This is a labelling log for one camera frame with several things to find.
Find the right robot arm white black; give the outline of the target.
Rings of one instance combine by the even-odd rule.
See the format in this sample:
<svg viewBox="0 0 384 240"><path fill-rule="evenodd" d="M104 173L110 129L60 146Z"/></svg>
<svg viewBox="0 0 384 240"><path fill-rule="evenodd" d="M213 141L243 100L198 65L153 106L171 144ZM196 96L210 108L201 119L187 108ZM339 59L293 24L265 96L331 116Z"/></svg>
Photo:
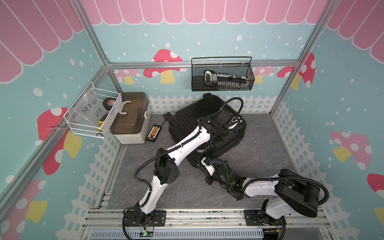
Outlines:
<svg viewBox="0 0 384 240"><path fill-rule="evenodd" d="M264 200L260 210L245 213L245 218L250 219L252 224L284 225L285 216L292 213L315 218L318 207L330 197L323 184L288 169L282 169L279 174L271 177L252 179L237 175L221 159L204 158L201 164L208 172L207 183L220 184L237 201L255 196L274 197L272 200Z"/></svg>

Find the black hard-shell suitcase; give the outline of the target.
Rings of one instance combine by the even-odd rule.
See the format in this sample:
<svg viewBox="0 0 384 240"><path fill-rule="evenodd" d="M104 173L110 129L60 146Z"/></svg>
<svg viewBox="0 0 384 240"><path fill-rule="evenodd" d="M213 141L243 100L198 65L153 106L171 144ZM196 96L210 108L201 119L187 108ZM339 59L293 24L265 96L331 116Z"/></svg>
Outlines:
<svg viewBox="0 0 384 240"><path fill-rule="evenodd" d="M180 142L196 128L202 127L210 134L210 139L193 150L187 160L194 168L202 168L201 160L206 157L218 158L244 138L247 122L240 115L244 101L234 97L226 102L210 93L175 114L163 114L169 123L169 133L175 143Z"/></svg>

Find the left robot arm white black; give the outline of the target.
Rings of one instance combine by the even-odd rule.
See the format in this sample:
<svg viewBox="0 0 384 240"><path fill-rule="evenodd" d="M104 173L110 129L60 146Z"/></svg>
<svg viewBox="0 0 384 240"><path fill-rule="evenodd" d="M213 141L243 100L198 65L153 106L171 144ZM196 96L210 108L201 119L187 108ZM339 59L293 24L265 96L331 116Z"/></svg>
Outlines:
<svg viewBox="0 0 384 240"><path fill-rule="evenodd" d="M172 137L178 142L143 163L134 173L137 182L148 189L135 206L124 210L123 223L130 213L142 227L153 222L154 211L166 187L180 176L178 166L188 159L193 167L203 171L209 184L216 181L234 198L242 198L243 177L235 174L218 157L238 145L245 136L247 122L228 102L210 96L193 103L174 115L166 114Z"/></svg>

